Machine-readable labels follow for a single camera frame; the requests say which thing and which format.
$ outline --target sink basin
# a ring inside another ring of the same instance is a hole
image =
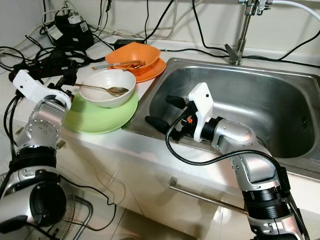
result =
[[[289,172],[320,180],[320,77],[316,75],[171,58],[124,129],[164,139],[145,116],[171,124],[182,110],[166,103],[166,96],[183,97],[201,82],[210,89],[214,117],[251,127],[260,144]],[[210,143],[188,137],[181,143],[216,151]]]

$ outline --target metal fork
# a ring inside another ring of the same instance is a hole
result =
[[[138,69],[146,65],[146,61],[141,61],[137,66],[133,66],[133,69]]]
[[[109,67],[114,67],[114,66],[119,66],[119,65],[127,65],[129,64],[129,66],[132,66],[133,64],[138,64],[137,66],[139,67],[135,67],[135,68],[140,68],[146,65],[146,61],[141,61],[141,60],[133,60],[133,61],[124,61],[119,63],[112,63],[112,64],[104,64],[104,65],[99,65],[99,66],[93,66],[91,67],[94,71],[95,70],[99,70],[99,69],[106,69]]]

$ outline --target kitchen counter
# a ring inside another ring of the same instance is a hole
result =
[[[112,43],[117,37],[111,36],[105,39],[107,42]],[[173,42],[173,41],[149,41],[151,45],[159,49],[171,49],[178,50],[184,48],[194,48],[196,47],[192,43],[185,42]],[[110,53],[110,50],[105,47],[102,43],[96,43],[88,51],[88,56],[92,59],[97,59]],[[281,52],[266,52],[257,49],[248,49],[245,53],[246,55],[263,55],[266,57],[280,56]],[[214,63],[227,63],[228,59],[214,58],[202,53],[188,51],[188,52],[161,52],[160,56],[165,62],[172,57],[194,59],[199,61],[208,61]],[[292,60],[305,62],[313,61],[313,64],[319,64],[320,58],[306,57],[303,55],[294,55]],[[80,68],[77,73],[77,83],[82,83],[82,81],[93,73],[91,66],[99,65],[99,63],[91,64],[87,67]],[[275,63],[260,60],[244,59],[244,66],[284,70],[301,72],[307,74],[320,75],[320,69],[294,65],[289,63]],[[51,82],[57,82],[60,77],[51,77],[44,79],[46,84]],[[14,97],[15,88],[11,82],[8,80],[8,72],[4,72],[0,75],[1,89],[0,89],[0,116],[3,118],[4,111],[6,109],[9,101]],[[151,85],[153,80],[138,83],[136,85],[136,92],[138,98],[140,99],[148,87]],[[79,87],[66,87],[65,89],[71,90],[73,93],[79,91]],[[17,106],[14,122],[18,126],[24,126],[28,120],[30,112],[33,110],[35,103],[29,101],[28,99],[23,99]],[[132,157],[133,159],[139,159],[143,163],[148,164],[154,168],[166,168],[179,171],[189,176],[194,176],[197,181],[202,182],[204,185],[208,186],[225,186],[225,189],[233,189],[236,194],[241,194],[239,191],[235,176],[230,168],[228,161],[218,162],[213,165],[196,167],[186,165],[180,162],[174,156],[170,154],[167,150],[166,144],[163,140],[150,138],[147,136],[139,135],[132,132],[127,132],[123,129],[118,129],[116,131],[105,133],[105,134],[85,134],[77,133],[64,128],[61,131],[61,136],[64,139],[72,140],[84,147],[89,149],[104,149],[107,153],[111,151],[113,153],[118,153],[119,157],[126,156]],[[191,148],[184,145],[172,144],[174,149],[178,153],[183,153],[183,156],[189,160],[208,160],[214,155],[210,152]],[[318,181],[313,181],[312,179],[307,179],[304,177],[289,174],[289,179],[291,183],[292,195],[296,201],[296,204],[301,209],[320,214],[320,206],[318,203],[318,198],[320,197],[320,183]]]

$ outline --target green plate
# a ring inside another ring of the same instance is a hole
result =
[[[138,106],[136,92],[121,106],[99,107],[84,100],[80,94],[74,96],[64,124],[81,133],[103,134],[121,128],[134,115]]]

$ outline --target faucet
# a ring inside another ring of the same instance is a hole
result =
[[[230,56],[230,64],[240,65],[242,62],[242,55],[244,54],[246,46],[246,35],[251,16],[254,16],[255,14],[261,16],[264,10],[271,9],[271,6],[269,5],[272,4],[272,1],[273,0],[238,0],[239,4],[246,5],[244,12],[245,18],[236,50],[233,50],[228,44],[224,45]]]

